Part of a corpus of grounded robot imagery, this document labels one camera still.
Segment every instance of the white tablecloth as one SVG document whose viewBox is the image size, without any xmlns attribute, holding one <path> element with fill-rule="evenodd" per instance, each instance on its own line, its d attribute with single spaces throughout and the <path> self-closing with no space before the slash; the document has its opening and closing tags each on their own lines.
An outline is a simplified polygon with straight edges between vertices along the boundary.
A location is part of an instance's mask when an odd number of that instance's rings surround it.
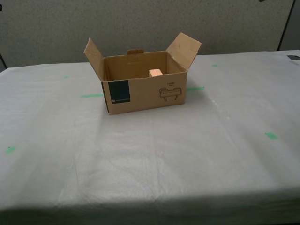
<svg viewBox="0 0 300 225">
<path fill-rule="evenodd" d="M 184 105 L 114 116 L 89 63 L 2 72 L 0 224 L 300 222 L 287 55 L 197 56 Z"/>
</svg>

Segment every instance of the green tape mark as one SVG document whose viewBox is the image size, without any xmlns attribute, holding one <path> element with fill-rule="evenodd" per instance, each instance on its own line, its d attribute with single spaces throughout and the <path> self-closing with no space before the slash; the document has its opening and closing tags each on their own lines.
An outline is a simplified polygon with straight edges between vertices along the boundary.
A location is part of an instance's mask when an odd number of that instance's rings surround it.
<svg viewBox="0 0 300 225">
<path fill-rule="evenodd" d="M 270 139 L 273 139 L 273 140 L 276 140 L 278 139 L 279 137 L 274 134 L 273 132 L 267 132 L 266 135 L 270 138 Z"/>
<path fill-rule="evenodd" d="M 9 146 L 9 147 L 7 148 L 7 150 L 5 151 L 5 153 L 6 153 L 6 154 L 10 154 L 10 153 L 13 153 L 14 151 L 15 151 L 15 147 L 14 147 L 14 146 L 12 146 L 12 147 Z"/>
<path fill-rule="evenodd" d="M 191 90 L 204 90 L 204 87 L 187 88 L 187 91 L 191 91 Z"/>
<path fill-rule="evenodd" d="M 104 94 L 93 94 L 93 95 L 82 95 L 82 98 L 95 98 L 95 97 L 103 97 Z"/>
</svg>

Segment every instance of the wall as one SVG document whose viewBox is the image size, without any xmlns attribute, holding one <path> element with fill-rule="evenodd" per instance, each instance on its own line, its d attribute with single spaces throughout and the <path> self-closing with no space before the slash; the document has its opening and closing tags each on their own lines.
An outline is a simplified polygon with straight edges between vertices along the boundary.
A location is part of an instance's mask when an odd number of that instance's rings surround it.
<svg viewBox="0 0 300 225">
<path fill-rule="evenodd" d="M 0 0 L 0 52 L 8 67 L 165 50 L 179 32 L 200 54 L 275 51 L 293 0 Z"/>
<path fill-rule="evenodd" d="M 300 0 L 296 0 L 280 50 L 300 50 Z"/>
</svg>

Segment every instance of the open cardboard box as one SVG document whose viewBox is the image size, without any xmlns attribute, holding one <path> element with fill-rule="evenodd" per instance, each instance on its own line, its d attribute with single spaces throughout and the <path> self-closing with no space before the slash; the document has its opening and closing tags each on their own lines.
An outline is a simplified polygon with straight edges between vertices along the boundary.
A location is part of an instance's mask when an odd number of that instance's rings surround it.
<svg viewBox="0 0 300 225">
<path fill-rule="evenodd" d="M 103 57 L 90 39 L 84 53 L 101 80 L 109 114 L 183 104 L 188 69 L 201 46 L 180 33 L 166 51 L 130 50 L 127 55 Z M 149 77 L 149 70 L 162 75 Z"/>
</svg>

